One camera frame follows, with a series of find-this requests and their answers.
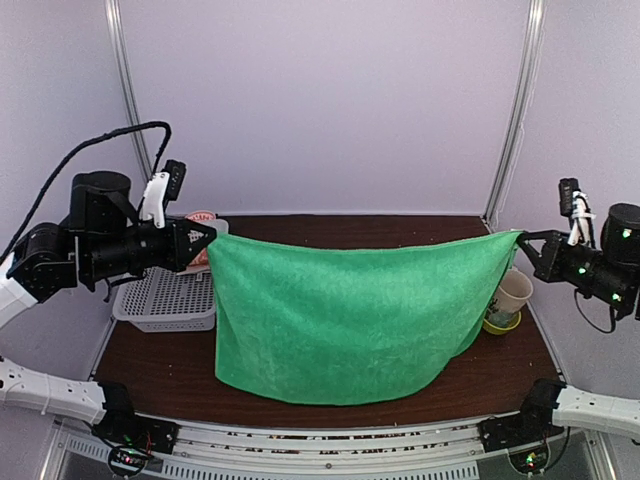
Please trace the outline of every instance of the white plastic basket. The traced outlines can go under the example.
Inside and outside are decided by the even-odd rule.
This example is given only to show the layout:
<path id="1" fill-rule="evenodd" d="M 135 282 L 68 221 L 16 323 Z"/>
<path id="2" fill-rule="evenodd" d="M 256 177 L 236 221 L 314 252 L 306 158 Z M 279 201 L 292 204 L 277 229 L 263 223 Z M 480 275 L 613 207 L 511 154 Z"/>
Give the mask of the white plastic basket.
<path id="1" fill-rule="evenodd" d="M 162 268 L 150 268 L 144 280 L 120 286 L 113 304 L 115 319 L 143 332 L 211 330 L 215 312 L 210 272 L 176 275 Z"/>

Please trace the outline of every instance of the red object in basket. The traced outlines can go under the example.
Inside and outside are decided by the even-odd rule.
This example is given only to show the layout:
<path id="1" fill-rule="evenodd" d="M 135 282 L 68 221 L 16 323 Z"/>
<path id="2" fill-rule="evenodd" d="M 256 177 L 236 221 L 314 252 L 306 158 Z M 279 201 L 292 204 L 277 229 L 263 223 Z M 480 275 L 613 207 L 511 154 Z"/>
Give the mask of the red object in basket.
<path id="1" fill-rule="evenodd" d="M 204 225 L 211 226 L 210 222 L 216 219 L 216 214 L 213 212 L 208 212 L 206 210 L 198 210 L 197 212 L 190 213 L 186 216 L 189 220 L 193 220 L 194 222 L 202 223 Z M 209 257 L 207 257 L 207 249 L 203 249 L 196 258 L 189 264 L 187 269 L 190 267 L 202 267 L 209 265 Z"/>

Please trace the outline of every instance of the wooden table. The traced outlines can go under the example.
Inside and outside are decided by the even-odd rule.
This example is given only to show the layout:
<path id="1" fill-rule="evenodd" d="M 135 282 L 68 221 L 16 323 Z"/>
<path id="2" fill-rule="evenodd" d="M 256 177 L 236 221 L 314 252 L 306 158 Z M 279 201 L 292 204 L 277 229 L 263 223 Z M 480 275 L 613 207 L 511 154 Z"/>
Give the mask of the wooden table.
<path id="1" fill-rule="evenodd" d="M 476 217 L 232 217 L 245 237 L 321 248 L 430 245 L 487 233 Z M 96 379 L 124 383 L 143 413 L 268 427 L 368 427 L 428 423 L 517 410 L 537 378 L 556 369 L 527 309 L 503 337 L 481 332 L 429 386 L 410 397 L 358 407 L 309 407 L 261 398 L 214 375 L 215 331 L 145 334 L 116 326 Z"/>

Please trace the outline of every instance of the green towel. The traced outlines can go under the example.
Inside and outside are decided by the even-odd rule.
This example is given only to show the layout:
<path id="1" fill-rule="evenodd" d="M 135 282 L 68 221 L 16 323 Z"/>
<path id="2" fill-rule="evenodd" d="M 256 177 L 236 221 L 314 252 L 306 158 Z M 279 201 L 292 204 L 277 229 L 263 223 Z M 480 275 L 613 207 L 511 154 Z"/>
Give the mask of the green towel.
<path id="1" fill-rule="evenodd" d="M 391 250 L 219 234 L 208 247 L 216 376 L 291 403 L 358 405 L 415 393 L 475 340 L 519 234 Z"/>

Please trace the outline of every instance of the white wall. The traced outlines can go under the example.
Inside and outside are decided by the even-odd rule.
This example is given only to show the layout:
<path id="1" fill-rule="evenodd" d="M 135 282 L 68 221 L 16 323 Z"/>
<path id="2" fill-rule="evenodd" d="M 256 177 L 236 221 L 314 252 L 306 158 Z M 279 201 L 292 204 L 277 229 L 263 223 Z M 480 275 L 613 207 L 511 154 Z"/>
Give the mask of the white wall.
<path id="1" fill-rule="evenodd" d="M 535 96 L 499 228 L 566 230 L 557 183 L 573 176 L 599 214 L 599 235 L 611 204 L 640 204 L 640 4 L 548 2 L 544 30 Z M 627 318 L 615 334 L 599 334 L 576 311 L 570 286 L 536 281 L 535 287 L 533 307 L 570 381 L 640 398 L 640 324 Z M 592 301 L 584 309 L 606 328 L 603 305 Z M 640 478 L 637 447 L 614 442 L 621 478 Z"/>
<path id="2" fill-rule="evenodd" d="M 188 162 L 179 207 L 481 213 L 528 0 L 122 2 L 137 103 Z"/>
<path id="3" fill-rule="evenodd" d="M 81 141 L 126 124 L 103 2 L 6 1 L 0 15 L 0 245 L 38 189 Z M 129 139 L 86 150 L 54 184 L 36 220 L 60 221 L 75 173 L 113 169 L 141 191 Z M 86 379 L 110 308 L 102 293 L 61 292 L 0 331 L 0 353 L 27 367 Z M 51 417 L 0 409 L 0 479 L 35 478 Z"/>

